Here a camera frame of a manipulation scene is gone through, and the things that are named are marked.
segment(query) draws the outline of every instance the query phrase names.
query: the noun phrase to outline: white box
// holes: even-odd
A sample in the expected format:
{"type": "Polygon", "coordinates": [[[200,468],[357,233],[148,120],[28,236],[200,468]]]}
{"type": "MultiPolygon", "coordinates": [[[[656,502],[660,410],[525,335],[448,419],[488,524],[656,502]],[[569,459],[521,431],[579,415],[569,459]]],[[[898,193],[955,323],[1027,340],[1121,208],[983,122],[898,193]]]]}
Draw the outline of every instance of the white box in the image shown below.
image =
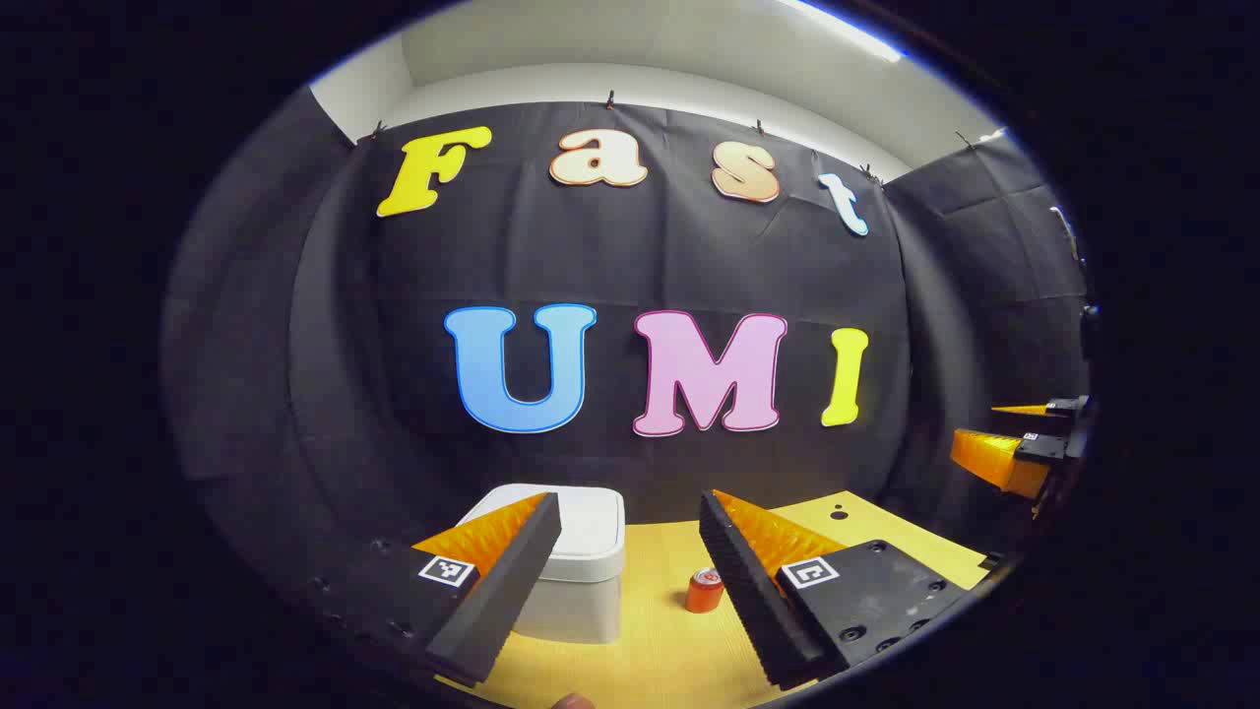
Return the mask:
{"type": "Polygon", "coordinates": [[[625,502],[605,487],[512,484],[491,490],[460,524],[539,492],[559,497],[559,539],[513,631],[541,640],[607,644],[621,635],[625,502]]]}

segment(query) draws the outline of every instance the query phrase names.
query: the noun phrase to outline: ceiling light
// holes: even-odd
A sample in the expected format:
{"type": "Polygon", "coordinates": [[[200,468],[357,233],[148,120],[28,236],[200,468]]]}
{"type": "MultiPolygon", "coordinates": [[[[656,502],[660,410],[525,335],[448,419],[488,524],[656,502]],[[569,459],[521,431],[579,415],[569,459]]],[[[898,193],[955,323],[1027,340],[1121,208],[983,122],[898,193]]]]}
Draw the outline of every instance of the ceiling light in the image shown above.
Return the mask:
{"type": "Polygon", "coordinates": [[[866,49],[867,52],[879,57],[886,62],[897,62],[901,59],[901,52],[897,52],[892,47],[888,47],[883,42],[871,37],[869,34],[862,31],[861,29],[850,25],[849,23],[837,18],[835,15],[819,10],[818,8],[809,5],[806,3],[800,3],[799,0],[777,0],[789,8],[793,8],[800,13],[804,13],[808,18],[813,19],[822,26],[844,37],[853,44],[866,49]]]}

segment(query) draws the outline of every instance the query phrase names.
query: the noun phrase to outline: white wall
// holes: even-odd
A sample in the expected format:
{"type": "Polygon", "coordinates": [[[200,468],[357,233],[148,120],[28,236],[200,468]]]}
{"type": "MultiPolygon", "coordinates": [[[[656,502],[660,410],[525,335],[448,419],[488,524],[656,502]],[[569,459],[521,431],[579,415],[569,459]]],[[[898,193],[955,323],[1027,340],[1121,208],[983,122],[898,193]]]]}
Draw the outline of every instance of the white wall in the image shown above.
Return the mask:
{"type": "Polygon", "coordinates": [[[402,53],[402,35],[368,47],[311,82],[311,92],[352,141],[377,127],[413,88],[402,53]]]}
{"type": "MultiPolygon", "coordinates": [[[[538,64],[461,76],[411,91],[383,118],[386,125],[397,126],[508,103],[602,102],[610,89],[616,91],[614,101],[620,103],[688,111],[746,126],[761,118],[766,132],[854,166],[869,164],[871,171],[886,181],[910,171],[910,166],[883,147],[794,103],[696,74],[626,64],[538,64]]],[[[370,123],[368,130],[375,126],[375,118],[370,123]]]]}

